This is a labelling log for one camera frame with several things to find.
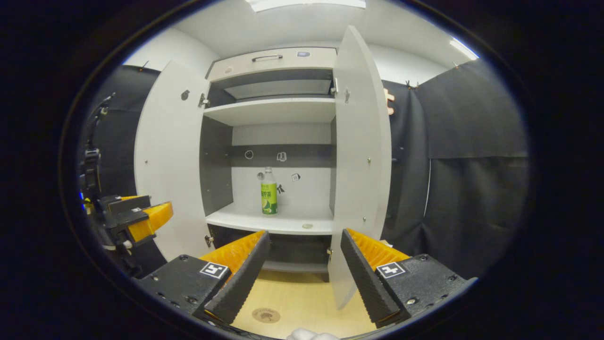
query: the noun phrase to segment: white ceiling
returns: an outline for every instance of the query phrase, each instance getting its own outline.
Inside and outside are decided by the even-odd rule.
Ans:
[[[451,36],[386,0],[367,8],[294,5],[255,13],[245,0],[217,2],[175,25],[220,57],[306,41],[340,41],[354,25],[365,42],[424,57],[445,68],[469,59],[449,44]]]

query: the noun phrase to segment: plastic bottle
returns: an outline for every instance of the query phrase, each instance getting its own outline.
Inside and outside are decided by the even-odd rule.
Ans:
[[[265,167],[264,178],[260,182],[262,195],[262,213],[275,215],[277,213],[277,181],[270,166]]]

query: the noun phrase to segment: open cabinet door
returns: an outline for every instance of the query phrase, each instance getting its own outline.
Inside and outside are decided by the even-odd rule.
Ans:
[[[156,231],[155,243],[167,261],[180,254],[200,257],[213,250],[205,222],[199,179],[199,141],[210,82],[174,61],[161,72],[143,106],[134,145],[138,195],[151,204],[172,202],[174,215]]]
[[[332,255],[328,265],[336,306],[343,308],[356,285],[340,251],[342,230],[379,239],[384,226],[392,151],[384,88],[369,48],[348,26],[333,76],[336,101],[336,194]]]

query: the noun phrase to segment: ceiling light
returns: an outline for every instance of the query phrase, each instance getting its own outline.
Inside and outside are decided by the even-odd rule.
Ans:
[[[463,54],[470,58],[470,60],[476,60],[479,58],[476,53],[472,52],[472,50],[470,50],[456,38],[453,38],[453,40],[450,41],[450,44],[453,45],[453,47],[455,47],[456,49],[460,50]]]
[[[365,0],[245,0],[256,12],[270,10],[271,8],[308,5],[308,4],[330,4],[357,8],[365,8]]]

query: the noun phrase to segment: drawer handle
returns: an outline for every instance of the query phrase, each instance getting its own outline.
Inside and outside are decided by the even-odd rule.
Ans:
[[[255,58],[252,58],[252,62],[256,62],[256,60],[257,60],[257,59],[260,59],[260,58],[269,58],[269,57],[277,57],[277,58],[279,58],[279,59],[283,58],[283,56],[282,56],[282,55],[280,55],[280,54],[273,54],[273,55],[271,55],[271,56],[262,56],[262,57],[255,57]]]

